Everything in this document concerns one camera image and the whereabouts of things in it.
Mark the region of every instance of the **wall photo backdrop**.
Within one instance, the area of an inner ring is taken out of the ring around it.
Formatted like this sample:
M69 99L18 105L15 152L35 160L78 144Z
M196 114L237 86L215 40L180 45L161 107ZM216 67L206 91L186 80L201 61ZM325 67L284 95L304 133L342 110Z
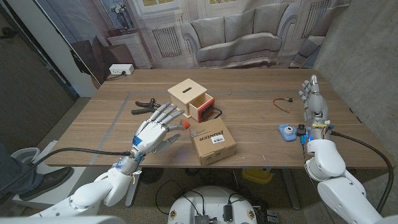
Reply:
M300 68L350 0L37 0L100 83L113 63Z

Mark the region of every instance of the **robotic arm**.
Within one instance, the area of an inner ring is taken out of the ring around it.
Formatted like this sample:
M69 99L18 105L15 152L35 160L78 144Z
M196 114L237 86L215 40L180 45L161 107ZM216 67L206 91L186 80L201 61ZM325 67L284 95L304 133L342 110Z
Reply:
M363 185L346 170L336 144L324 132L329 125L328 105L319 92L317 76L304 81L299 95L304 102L304 120L308 126L307 152L313 156L305 163L308 175L319 182L322 200L347 223L377 223L382 217L366 199Z
M167 102L157 108L152 116L138 127L132 140L130 156L121 157L119 162L113 164L112 168L97 177L94 182L81 186L70 197L33 217L96 215L102 199L109 207L118 203L126 194L134 175L141 173L136 170L145 156L151 152L164 152L180 137L176 134L164 141L166 134L186 128L182 122L179 125L168 125L184 113L184 110L174 112L177 106L169 107L169 104L170 102Z

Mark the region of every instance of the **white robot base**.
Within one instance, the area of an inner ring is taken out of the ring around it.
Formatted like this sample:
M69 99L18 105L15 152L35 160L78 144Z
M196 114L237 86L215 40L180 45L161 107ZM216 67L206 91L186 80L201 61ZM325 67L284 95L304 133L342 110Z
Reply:
M217 223L257 223L252 205L241 195L236 194L235 191L227 189L226 187L212 185L198 187L193 190L203 196L205 200L205 215L208 217L200 217L203 213L203 202L200 195L195 192L187 192L184 196L194 204L200 215L198 216L193 205L185 197L181 196L174 202L170 209L168 224L199 223L200 218L206 220L200 223L209 223L208 220L212 223L212 219L214 218L217 219ZM223 218L224 206L228 204L230 195L232 195L230 201L233 202L231 205L232 220L225 222Z

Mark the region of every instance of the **wooden table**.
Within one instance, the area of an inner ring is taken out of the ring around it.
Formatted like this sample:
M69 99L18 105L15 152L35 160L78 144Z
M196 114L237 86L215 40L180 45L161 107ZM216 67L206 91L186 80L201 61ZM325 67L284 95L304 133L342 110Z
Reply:
M298 139L285 142L278 125L289 123L297 127L303 123L303 103L297 92L312 74L318 75L320 93L329 106L335 131L362 140L387 153L369 130L361 124L316 70L309 69L226 69L226 70L135 70L133 75L106 82L95 94L76 120L60 138L54 149L83 147L102 151L121 152L131 148L133 134L150 114L132 115L138 109L135 101L149 102L155 98L163 103L170 100L167 89L191 78L208 89L216 106L223 111L222 119L237 142L236 154L206 167L272 167L303 168L304 158ZM285 113L272 104L275 98L293 98L293 103L278 101L290 108ZM195 155L188 131L162 154L149 154L142 167L201 167ZM385 168L384 161L368 148L355 142L332 136L350 168ZM110 166L116 156L93 155L82 152L63 152L47 159L53 166Z

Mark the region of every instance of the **robot finger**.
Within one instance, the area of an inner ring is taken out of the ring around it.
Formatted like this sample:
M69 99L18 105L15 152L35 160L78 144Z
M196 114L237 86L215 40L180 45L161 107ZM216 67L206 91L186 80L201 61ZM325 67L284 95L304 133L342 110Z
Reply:
M303 103L307 102L307 96L305 95L305 93L303 91L298 91L298 94L301 97L301 101L303 101Z
M165 104L157 108L149 119L142 122L142 124L137 128L137 131L134 135L137 136L149 123L155 120L163 112L163 110L165 110L169 106L169 104L170 102L166 102Z
M168 125L170 122L172 122L175 118L177 118L178 116L180 116L181 114L183 114L185 112L185 110L180 110L180 111L176 111L170 115L168 115L165 119L163 119L160 123L162 125Z
M170 113L172 113L177 108L177 105L169 106L166 110L164 110L157 118L156 122L162 121L165 117L167 117Z
M311 91L311 85L310 85L310 82L308 80L305 80L304 83L301 84L301 86L303 87L304 92L306 94L308 94Z
M175 131L175 130L185 130L189 128L191 124L188 121L181 120L180 124L172 124L166 127L167 132Z
M173 144L179 137L181 137L181 134L176 134L175 136L169 138L168 140L159 143L154 149L154 154L166 151L166 149L168 149L170 145Z
M311 92L319 93L318 79L316 75L311 76Z
M166 102L165 104L163 104L162 106L160 106L159 108L157 108L155 110L155 112L150 116L150 121L155 120L168 106L169 106L170 102Z

